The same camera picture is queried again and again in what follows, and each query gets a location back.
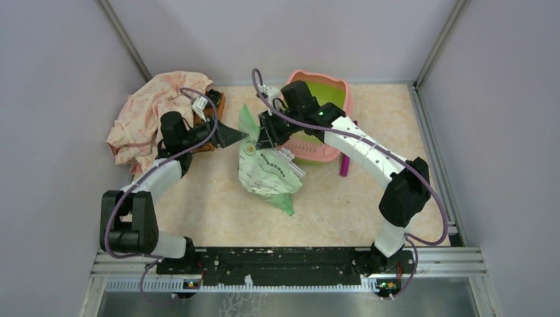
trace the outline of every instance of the white cable clip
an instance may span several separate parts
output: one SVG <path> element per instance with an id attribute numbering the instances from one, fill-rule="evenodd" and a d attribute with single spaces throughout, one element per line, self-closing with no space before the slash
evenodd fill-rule
<path id="1" fill-rule="evenodd" d="M 208 100 L 206 100 L 206 98 L 198 97 L 191 104 L 191 108 L 192 108 L 193 112 L 203 122 L 206 122 L 206 116 L 204 116 L 204 108 L 206 108 L 207 103 L 208 103 Z"/>
<path id="2" fill-rule="evenodd" d="M 271 104 L 276 110 L 280 110 L 280 106 L 276 106 L 276 102 L 274 100 L 276 98 L 282 98 L 282 92 L 274 87 L 267 86 L 265 84 L 258 84 L 259 91 L 266 96 L 266 100 L 269 104 Z"/>

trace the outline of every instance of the black mounting plate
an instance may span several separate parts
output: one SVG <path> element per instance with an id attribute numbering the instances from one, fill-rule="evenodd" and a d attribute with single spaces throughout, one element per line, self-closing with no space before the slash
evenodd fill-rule
<path id="1" fill-rule="evenodd" d="M 370 248 L 197 248 L 197 262 L 204 269 L 204 285 L 244 285 L 251 275 L 255 286 L 360 285 L 355 264 L 371 254 Z M 404 273 L 412 271 L 412 252 L 398 254 Z M 165 259 L 158 274 L 200 274 L 197 265 Z M 395 276 L 396 268 L 386 273 Z"/>

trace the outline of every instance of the purple handle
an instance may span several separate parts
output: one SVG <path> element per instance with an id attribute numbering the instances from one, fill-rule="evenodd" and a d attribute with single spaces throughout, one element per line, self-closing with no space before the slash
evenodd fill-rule
<path id="1" fill-rule="evenodd" d="M 342 159 L 340 160 L 340 176 L 348 176 L 348 170 L 350 169 L 350 158 L 346 154 L 342 154 Z"/>

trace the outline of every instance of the pink basket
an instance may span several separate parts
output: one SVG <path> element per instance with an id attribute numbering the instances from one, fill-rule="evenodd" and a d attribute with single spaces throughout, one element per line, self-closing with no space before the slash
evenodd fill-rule
<path id="1" fill-rule="evenodd" d="M 314 94 L 313 84 L 327 85 L 339 90 L 342 90 L 345 94 L 344 105 L 342 109 L 348 116 L 352 115 L 353 99 L 350 93 L 350 86 L 346 81 L 341 79 L 336 79 L 328 75 L 319 73 L 309 73 L 306 71 L 297 70 L 292 73 L 286 85 L 293 81 L 304 81 L 310 86 L 311 93 Z M 323 102 L 334 102 L 334 100 L 321 100 L 320 104 Z M 330 147 L 324 143 L 321 143 L 317 138 L 304 135 L 303 132 L 298 132 L 294 134 L 286 143 L 282 145 L 286 149 L 290 150 L 296 158 L 300 160 L 310 161 L 310 162 L 330 162 L 338 157 L 340 151 Z"/>

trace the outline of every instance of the robotic arm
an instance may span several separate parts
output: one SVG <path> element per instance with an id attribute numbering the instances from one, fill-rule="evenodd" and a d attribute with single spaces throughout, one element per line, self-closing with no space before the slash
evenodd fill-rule
<path id="1" fill-rule="evenodd" d="M 259 85 L 261 92 L 270 91 L 264 85 Z M 404 245 L 404 234 L 412 217 L 420 212 L 430 199 L 428 189 L 409 170 L 397 163 L 394 159 L 383 155 L 377 148 L 385 147 L 369 137 L 346 113 L 336 105 L 328 102 L 319 105 L 317 99 L 311 95 L 307 84 L 295 81 L 281 89 L 284 97 L 284 109 L 281 112 L 299 122 L 327 127 L 339 131 L 348 131 L 358 135 L 359 139 L 347 137 L 331 131 L 307 129 L 289 123 L 273 115 L 270 111 L 259 115 L 261 131 L 257 143 L 258 149 L 270 149 L 282 145 L 290 136 L 298 131 L 317 137 L 321 142 L 330 145 L 360 164 L 371 173 L 385 189 L 379 204 L 379 210 L 384 217 L 378 238 L 372 246 L 375 269 L 383 270 L 392 266 L 392 259 Z M 369 140 L 370 146 L 363 140 Z M 421 158 L 408 161 L 396 155 L 399 159 L 407 161 L 424 179 L 429 179 L 427 163 Z"/>
<path id="2" fill-rule="evenodd" d="M 108 244 L 112 251 L 135 254 L 150 254 L 164 258 L 195 258 L 194 246 L 190 238 L 172 236 L 158 229 L 154 205 L 163 193 L 173 183 L 178 181 L 188 171 L 192 152 L 179 155 L 186 149 L 201 143 L 213 130 L 215 118 L 206 118 L 202 109 L 206 99 L 199 97 L 193 101 L 192 107 L 202 124 L 187 130 L 184 119 L 179 112 L 167 112 L 161 117 L 162 141 L 159 142 L 158 156 L 153 165 L 144 174 L 143 181 L 136 181 L 120 190 L 107 191 L 101 203 L 100 246 L 106 251 L 106 226 L 118 201 L 132 187 L 124 203 L 118 209 L 117 217 L 110 225 Z M 217 122 L 216 132 L 209 138 L 208 143 L 215 147 L 228 147 L 246 134 L 232 129 L 220 121 Z M 132 215 L 131 221 L 124 221 L 121 217 Z"/>

